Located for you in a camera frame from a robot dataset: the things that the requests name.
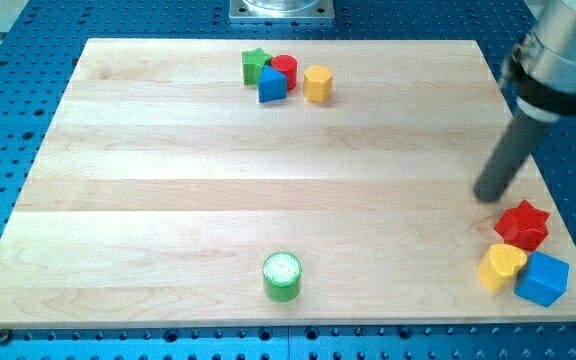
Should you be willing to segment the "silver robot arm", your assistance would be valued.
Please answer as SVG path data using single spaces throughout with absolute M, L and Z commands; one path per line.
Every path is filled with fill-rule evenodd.
M 576 116 L 576 0 L 547 2 L 504 60 L 518 111 L 543 123 Z

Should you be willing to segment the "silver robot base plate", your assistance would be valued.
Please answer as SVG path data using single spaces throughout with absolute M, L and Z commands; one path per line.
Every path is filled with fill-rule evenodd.
M 322 19 L 335 17 L 333 0 L 230 0 L 229 18 L 236 20 Z

